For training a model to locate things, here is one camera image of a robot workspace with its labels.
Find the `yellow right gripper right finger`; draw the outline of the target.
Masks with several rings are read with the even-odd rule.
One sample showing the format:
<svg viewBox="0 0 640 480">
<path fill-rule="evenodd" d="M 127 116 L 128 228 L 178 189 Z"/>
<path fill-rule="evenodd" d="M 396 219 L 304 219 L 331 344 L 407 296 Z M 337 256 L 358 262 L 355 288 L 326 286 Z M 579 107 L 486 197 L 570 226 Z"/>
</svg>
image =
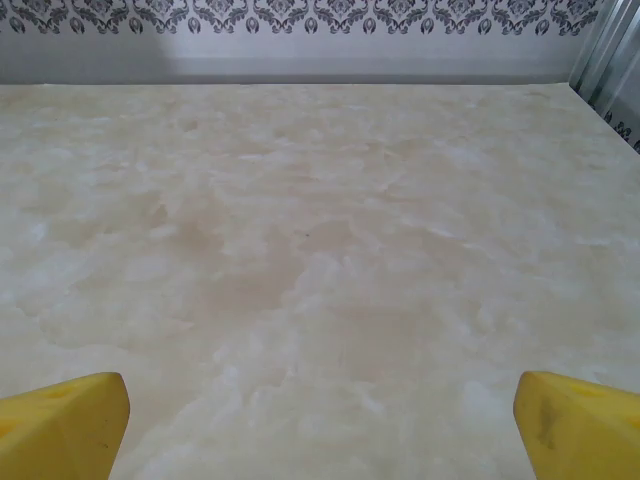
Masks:
<svg viewBox="0 0 640 480">
<path fill-rule="evenodd" d="M 639 478 L 637 393 L 528 371 L 513 414 L 536 478 Z"/>
</svg>

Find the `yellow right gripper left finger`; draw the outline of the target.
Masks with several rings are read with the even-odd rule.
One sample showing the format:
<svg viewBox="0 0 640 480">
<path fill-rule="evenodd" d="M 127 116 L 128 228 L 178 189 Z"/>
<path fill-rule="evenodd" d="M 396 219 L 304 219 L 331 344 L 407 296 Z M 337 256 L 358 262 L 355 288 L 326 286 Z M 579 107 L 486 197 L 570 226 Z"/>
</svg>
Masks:
<svg viewBox="0 0 640 480">
<path fill-rule="evenodd" d="M 1 399 L 3 479 L 107 479 L 130 416 L 116 372 Z"/>
</svg>

